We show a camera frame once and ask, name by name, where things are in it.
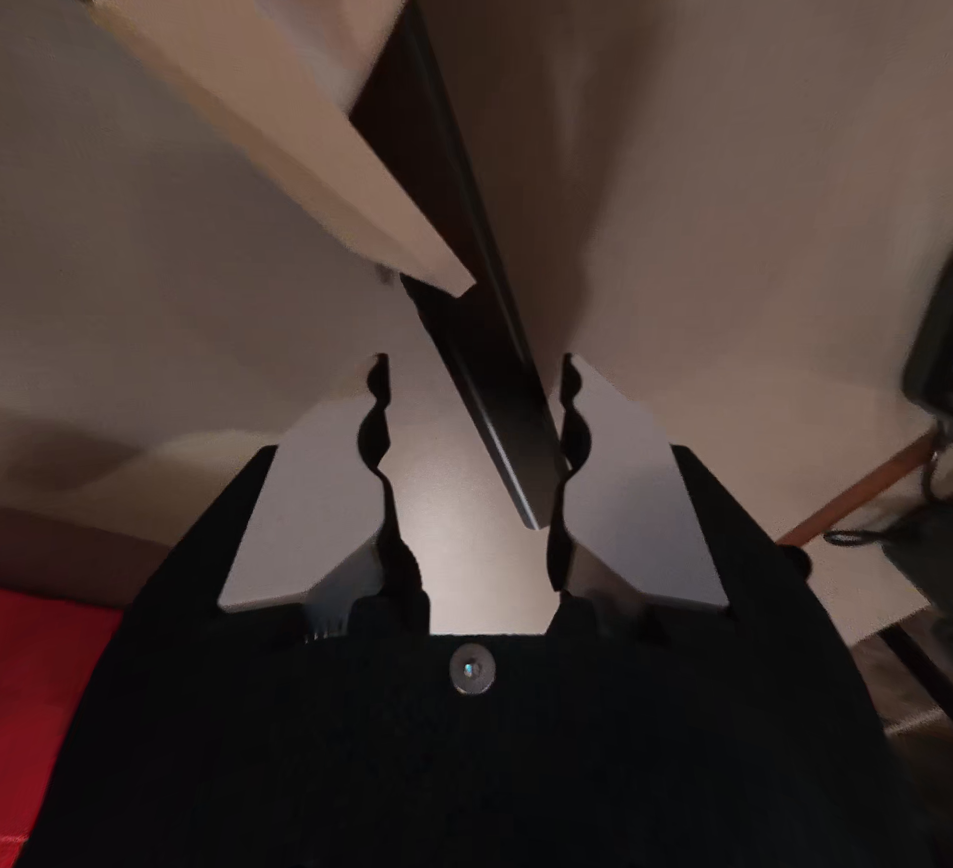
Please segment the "black usb hub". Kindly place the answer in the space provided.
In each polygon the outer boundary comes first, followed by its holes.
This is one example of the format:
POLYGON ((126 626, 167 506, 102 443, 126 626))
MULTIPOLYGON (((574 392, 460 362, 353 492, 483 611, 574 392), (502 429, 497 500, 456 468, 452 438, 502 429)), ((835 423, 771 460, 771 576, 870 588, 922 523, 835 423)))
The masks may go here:
POLYGON ((453 298, 401 275, 522 522, 547 528, 564 465, 554 421, 417 0, 351 124, 475 279, 453 298))

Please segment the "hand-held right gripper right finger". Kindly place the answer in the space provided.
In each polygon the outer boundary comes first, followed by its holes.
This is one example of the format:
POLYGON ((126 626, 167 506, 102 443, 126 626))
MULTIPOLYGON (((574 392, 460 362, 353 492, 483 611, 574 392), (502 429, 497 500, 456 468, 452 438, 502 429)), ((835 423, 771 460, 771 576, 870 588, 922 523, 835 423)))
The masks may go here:
POLYGON ((553 588, 597 613, 654 603, 725 612, 728 595, 655 415, 574 353, 563 358, 557 397, 566 469, 550 525, 553 588))

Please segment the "black battery charger case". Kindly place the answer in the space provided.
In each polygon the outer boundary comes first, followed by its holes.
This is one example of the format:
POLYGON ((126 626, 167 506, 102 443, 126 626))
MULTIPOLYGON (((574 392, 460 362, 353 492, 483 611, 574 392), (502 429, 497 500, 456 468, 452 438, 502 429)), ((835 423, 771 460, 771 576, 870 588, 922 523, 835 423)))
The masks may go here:
POLYGON ((952 420, 952 280, 938 283, 901 375, 903 396, 934 417, 952 420))

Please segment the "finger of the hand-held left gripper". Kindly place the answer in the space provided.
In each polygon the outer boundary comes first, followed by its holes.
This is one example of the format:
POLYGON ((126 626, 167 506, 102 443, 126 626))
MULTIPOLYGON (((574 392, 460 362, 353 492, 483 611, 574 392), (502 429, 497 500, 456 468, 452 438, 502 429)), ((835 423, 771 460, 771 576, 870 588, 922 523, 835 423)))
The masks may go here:
POLYGON ((473 286, 255 0, 91 0, 90 13, 353 253, 453 297, 473 286))

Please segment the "red plastic bin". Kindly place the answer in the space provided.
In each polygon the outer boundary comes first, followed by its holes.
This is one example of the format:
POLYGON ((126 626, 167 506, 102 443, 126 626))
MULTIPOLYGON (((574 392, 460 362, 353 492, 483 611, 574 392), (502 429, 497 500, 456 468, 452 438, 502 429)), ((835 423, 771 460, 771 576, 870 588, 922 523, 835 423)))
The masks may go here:
POLYGON ((81 696, 122 612, 1 591, 1 865, 30 836, 81 696))

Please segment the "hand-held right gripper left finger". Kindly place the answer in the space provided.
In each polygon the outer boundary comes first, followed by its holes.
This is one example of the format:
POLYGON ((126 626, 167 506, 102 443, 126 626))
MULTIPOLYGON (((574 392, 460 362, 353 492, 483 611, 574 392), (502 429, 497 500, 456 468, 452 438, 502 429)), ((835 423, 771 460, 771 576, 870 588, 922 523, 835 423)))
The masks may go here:
POLYGON ((370 356, 280 439, 217 603, 244 613, 298 605, 316 636, 341 636, 385 580, 395 523, 379 469, 390 447, 389 357, 370 356))

